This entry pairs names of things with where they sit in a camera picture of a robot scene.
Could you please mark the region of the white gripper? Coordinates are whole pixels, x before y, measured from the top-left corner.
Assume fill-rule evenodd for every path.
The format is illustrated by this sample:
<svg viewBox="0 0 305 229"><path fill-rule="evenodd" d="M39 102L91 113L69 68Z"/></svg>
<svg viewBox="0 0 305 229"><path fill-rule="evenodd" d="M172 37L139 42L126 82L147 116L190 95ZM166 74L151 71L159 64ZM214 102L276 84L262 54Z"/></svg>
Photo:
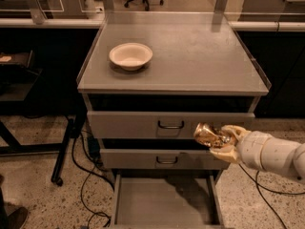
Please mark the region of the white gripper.
<svg viewBox="0 0 305 229"><path fill-rule="evenodd" d="M218 159L238 164L241 160L248 168L263 171L261 153L271 135L259 131L250 132L236 125L225 125L221 130L238 140L235 146L211 148L210 152Z"/></svg>

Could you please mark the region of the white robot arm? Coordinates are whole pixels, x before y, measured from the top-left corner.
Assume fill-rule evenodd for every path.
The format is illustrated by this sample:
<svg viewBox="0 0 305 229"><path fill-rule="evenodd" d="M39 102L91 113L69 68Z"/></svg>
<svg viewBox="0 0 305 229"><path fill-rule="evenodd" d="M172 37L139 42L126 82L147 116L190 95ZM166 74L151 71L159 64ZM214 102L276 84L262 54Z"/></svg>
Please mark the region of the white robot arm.
<svg viewBox="0 0 305 229"><path fill-rule="evenodd" d="M235 138L235 144L211 148L217 158L305 184L305 144L237 126L223 130Z"/></svg>

